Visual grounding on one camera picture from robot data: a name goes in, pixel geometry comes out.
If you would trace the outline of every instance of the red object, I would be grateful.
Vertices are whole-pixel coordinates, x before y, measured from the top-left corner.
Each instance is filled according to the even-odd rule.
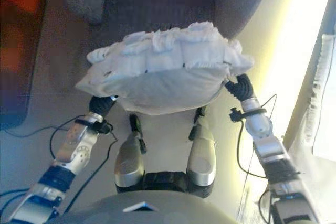
[[[45,0],[1,0],[0,123],[20,125],[26,117]]]

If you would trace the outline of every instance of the wire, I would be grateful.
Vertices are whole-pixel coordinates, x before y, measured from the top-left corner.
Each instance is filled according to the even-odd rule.
[[[72,201],[70,202],[70,204],[68,205],[67,209],[65,209],[64,213],[66,214],[68,211],[70,211],[70,209],[72,208],[73,204],[76,202],[78,196],[81,194],[81,192],[85,189],[85,187],[90,183],[90,181],[94,178],[94,176],[97,174],[97,172],[99,172],[99,170],[104,166],[104,164],[107,162],[107,160],[109,160],[110,158],[110,150],[113,144],[115,144],[118,139],[116,138],[116,136],[110,132],[113,137],[114,137],[114,141],[110,144],[109,149],[107,151],[107,156],[105,158],[105,160],[100,164],[100,166],[98,166],[98,168],[92,173],[92,175],[85,181],[85,183],[81,186],[81,188],[78,190],[78,192],[76,193],[76,195],[73,197]]]
[[[114,137],[114,139],[117,139],[116,136],[112,133],[113,131],[113,125],[110,123],[107,123],[108,126],[110,126],[110,133],[112,134],[112,136]]]
[[[269,103],[274,97],[275,97],[275,99],[274,99],[274,103],[273,103],[273,107],[272,107],[272,112],[271,112],[271,115],[270,115],[269,118],[272,117],[273,110],[274,110],[275,104],[276,104],[276,102],[277,102],[278,94],[274,94],[274,95],[272,95],[271,98],[268,99],[268,100],[261,106],[261,108],[264,107],[264,106],[265,106],[267,103]],[[244,122],[243,122],[242,120],[239,120],[239,122],[240,122],[242,125],[241,125],[240,130],[239,130],[238,142],[237,142],[237,155],[236,155],[236,156],[237,156],[237,163],[238,163],[238,166],[239,166],[239,168],[240,168],[243,172],[246,172],[246,173],[249,174],[249,175],[252,175],[252,176],[255,176],[255,177],[258,177],[258,178],[265,178],[265,179],[267,179],[266,176],[261,176],[261,175],[257,175],[257,174],[254,174],[254,173],[249,172],[248,170],[244,169],[244,168],[242,167],[242,165],[240,164],[239,150],[240,150],[240,140],[242,139],[242,133],[243,133],[243,129],[244,129]]]
[[[264,107],[264,106],[265,106],[267,103],[269,103],[269,101],[272,100],[274,97],[275,97],[275,99],[274,99],[274,103],[273,103],[273,107],[272,107],[271,115],[269,116],[270,119],[271,119],[271,117],[272,117],[272,114],[273,114],[273,111],[274,111],[274,107],[275,107],[275,104],[276,104],[277,99],[278,99],[278,94],[274,94],[274,95],[272,95],[271,98],[268,99],[268,100],[261,106],[261,108]]]
[[[238,166],[239,168],[246,172],[247,174],[249,175],[252,175],[252,176],[255,176],[255,177],[258,177],[258,178],[266,178],[266,176],[260,176],[260,175],[257,175],[257,174],[254,174],[254,173],[250,173],[248,170],[245,170],[242,165],[240,164],[240,158],[239,158],[239,147],[240,147],[240,140],[242,139],[242,133],[243,133],[243,129],[244,129],[244,122],[242,120],[239,120],[239,122],[242,124],[241,127],[240,127],[240,130],[239,130],[239,135],[238,135],[238,142],[237,142],[237,163],[238,163]]]
[[[4,193],[0,194],[0,198],[6,196],[8,194],[22,193],[23,191],[28,191],[28,190],[29,190],[29,188],[5,191]]]
[[[61,124],[60,126],[58,126],[54,132],[52,133],[51,137],[50,137],[50,140],[49,140],[49,151],[50,151],[50,154],[52,156],[53,159],[55,159],[55,155],[54,155],[54,152],[53,152],[53,149],[52,149],[52,140],[55,136],[55,134],[66,124],[72,122],[73,120],[77,119],[77,118],[80,118],[81,116],[85,116],[85,115],[78,115],[78,116],[75,116],[74,118],[66,121],[65,123]]]
[[[263,220],[266,224],[269,224],[270,222],[268,222],[268,221],[266,220],[264,214],[263,214],[262,211],[261,211],[261,200],[262,200],[262,198],[265,196],[265,194],[268,193],[268,191],[269,191],[269,190],[266,189],[266,190],[262,193],[262,195],[260,196],[260,198],[259,198],[259,200],[258,200],[258,209],[259,209],[259,213],[260,213],[260,216],[262,217],[262,220]]]
[[[25,194],[19,194],[19,195],[14,196],[13,198],[9,199],[0,210],[0,218],[2,216],[2,213],[5,211],[5,209],[9,206],[10,203],[12,203],[15,199],[17,199],[19,197],[22,197],[24,195]]]
[[[8,130],[4,130],[4,132],[6,132],[8,135],[11,135],[13,137],[17,137],[17,138],[26,138],[26,137],[30,137],[32,135],[35,135],[41,131],[44,131],[44,130],[48,130],[48,129],[57,129],[57,126],[46,126],[46,127],[43,127],[43,128],[40,128],[38,130],[35,130],[29,134],[26,134],[26,135],[19,135],[19,134],[16,134],[14,132],[10,132]]]
[[[269,206],[268,206],[268,224],[271,223],[271,208],[272,208],[272,194],[269,194]]]

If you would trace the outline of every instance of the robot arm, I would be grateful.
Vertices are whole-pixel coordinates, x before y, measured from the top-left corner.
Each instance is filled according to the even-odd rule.
[[[271,211],[275,224],[288,224],[298,220],[319,223],[308,192],[299,172],[283,144],[273,135],[272,122],[264,115],[246,74],[237,77],[237,83],[227,81],[225,87],[240,102],[244,114],[232,109],[231,120],[246,119],[246,130],[253,137],[253,147],[264,168],[269,190],[275,202]]]
[[[57,207],[64,200],[74,177],[88,164],[98,135],[111,130],[103,117],[116,99],[92,97],[90,112],[75,121],[52,165],[27,192],[10,216],[10,221],[40,224],[59,215]]]

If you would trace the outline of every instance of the white pillow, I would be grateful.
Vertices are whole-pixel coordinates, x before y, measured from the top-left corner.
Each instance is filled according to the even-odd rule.
[[[139,32],[87,55],[93,65],[76,87],[97,97],[118,95],[128,111],[167,114],[211,103],[222,82],[254,64],[210,22],[186,29]]]

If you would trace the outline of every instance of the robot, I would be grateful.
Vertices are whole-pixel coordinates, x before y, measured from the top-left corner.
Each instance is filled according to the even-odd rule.
[[[272,133],[272,122],[264,115],[246,74],[237,82],[224,82],[241,104],[243,113],[232,109],[234,122],[246,120],[253,147],[268,179],[276,224],[320,223],[317,212],[283,144]],[[10,216],[10,223],[236,223],[205,202],[216,175],[215,142],[197,110],[186,173],[145,173],[146,152],[139,119],[130,116],[132,133],[121,145],[114,168],[118,194],[75,213],[59,216],[57,207],[76,175],[88,164],[99,134],[109,132],[104,117],[117,96],[93,97],[89,113],[77,119],[50,168],[25,195]]]

